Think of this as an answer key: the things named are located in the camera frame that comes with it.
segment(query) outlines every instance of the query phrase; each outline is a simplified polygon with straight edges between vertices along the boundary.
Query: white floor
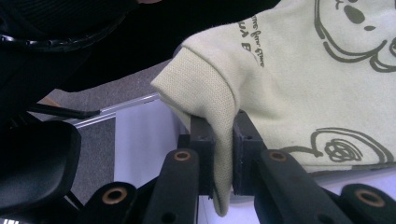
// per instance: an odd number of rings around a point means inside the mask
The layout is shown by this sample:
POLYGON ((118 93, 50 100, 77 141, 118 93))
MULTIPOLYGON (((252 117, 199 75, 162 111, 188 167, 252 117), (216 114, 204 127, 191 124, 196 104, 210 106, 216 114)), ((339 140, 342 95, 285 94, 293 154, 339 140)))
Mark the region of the white floor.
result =
MULTIPOLYGON (((117 111, 115 181, 140 187, 157 176, 167 152, 177 148, 180 133, 183 126, 159 99, 117 111)), ((345 184, 363 183, 396 199, 396 168, 326 175, 317 181, 336 194, 345 184)), ((213 202, 201 196, 198 211, 198 224, 259 223, 252 200, 232 203, 228 215, 218 217, 213 202)))

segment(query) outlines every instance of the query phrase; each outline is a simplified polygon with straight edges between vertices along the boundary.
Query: shirt fabric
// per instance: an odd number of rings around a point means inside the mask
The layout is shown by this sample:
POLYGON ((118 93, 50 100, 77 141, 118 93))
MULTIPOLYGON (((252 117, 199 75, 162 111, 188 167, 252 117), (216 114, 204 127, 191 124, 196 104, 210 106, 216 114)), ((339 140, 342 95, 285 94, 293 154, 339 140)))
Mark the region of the shirt fabric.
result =
POLYGON ((186 126, 190 115, 212 126, 220 216, 239 109, 268 148, 289 152, 307 172, 394 165, 394 22, 392 0, 282 0, 184 41, 152 85, 186 126))

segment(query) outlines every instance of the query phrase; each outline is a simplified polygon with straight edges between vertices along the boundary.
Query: gray carpet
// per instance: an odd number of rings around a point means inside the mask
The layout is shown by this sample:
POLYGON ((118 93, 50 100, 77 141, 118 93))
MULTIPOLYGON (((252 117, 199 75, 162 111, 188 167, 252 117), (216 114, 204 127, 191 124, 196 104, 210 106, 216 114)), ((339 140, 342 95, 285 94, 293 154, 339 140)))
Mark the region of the gray carpet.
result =
MULTIPOLYGON (((154 93, 149 83, 168 62, 122 79, 80 92, 55 90, 49 97, 62 107, 97 110, 154 93)), ((51 116, 37 115, 40 119, 51 116)), ((115 120, 109 119, 79 129, 82 136, 81 155, 72 191, 86 203, 97 189, 114 178, 115 120)))

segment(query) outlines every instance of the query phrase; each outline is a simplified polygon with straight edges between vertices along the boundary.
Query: cartoon face graphic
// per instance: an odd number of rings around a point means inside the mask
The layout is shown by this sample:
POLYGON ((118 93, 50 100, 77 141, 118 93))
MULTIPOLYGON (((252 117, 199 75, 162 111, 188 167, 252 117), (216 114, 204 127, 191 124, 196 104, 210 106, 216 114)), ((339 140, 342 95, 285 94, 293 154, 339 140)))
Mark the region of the cartoon face graphic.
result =
POLYGON ((281 150, 293 153, 296 159, 299 156, 306 156, 306 153, 312 154, 316 157, 316 163, 324 165, 332 163, 384 164, 395 160, 391 152, 374 138, 365 133, 343 128, 315 130, 311 134, 311 147, 294 146, 284 147, 281 150))
POLYGON ((396 72, 396 0, 316 0, 315 28, 338 62, 396 72))

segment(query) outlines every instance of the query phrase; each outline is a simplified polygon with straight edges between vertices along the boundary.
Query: cartoon print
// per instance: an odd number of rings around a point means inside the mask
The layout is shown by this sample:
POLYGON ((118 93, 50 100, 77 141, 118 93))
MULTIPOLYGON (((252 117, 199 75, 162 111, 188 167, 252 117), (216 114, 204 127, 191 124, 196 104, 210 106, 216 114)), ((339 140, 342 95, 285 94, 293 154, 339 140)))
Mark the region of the cartoon print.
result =
POLYGON ((396 72, 396 0, 316 0, 315 28, 338 62, 396 72))
POLYGON ((365 133, 342 128, 317 129, 311 135, 309 147, 284 147, 281 150, 293 153, 303 152, 316 158, 328 158, 331 162, 361 162, 364 157, 376 163, 393 162, 393 155, 381 144, 365 133))

